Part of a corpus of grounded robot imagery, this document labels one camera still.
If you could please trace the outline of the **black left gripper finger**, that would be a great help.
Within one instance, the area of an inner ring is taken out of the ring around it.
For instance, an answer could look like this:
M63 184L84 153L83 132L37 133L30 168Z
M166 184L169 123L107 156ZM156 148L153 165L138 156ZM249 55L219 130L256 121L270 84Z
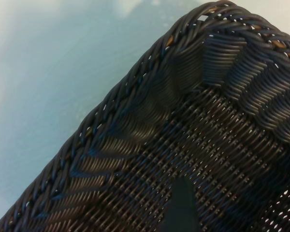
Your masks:
M193 183L186 177L179 177L172 183L171 194L159 231L198 232L200 223Z

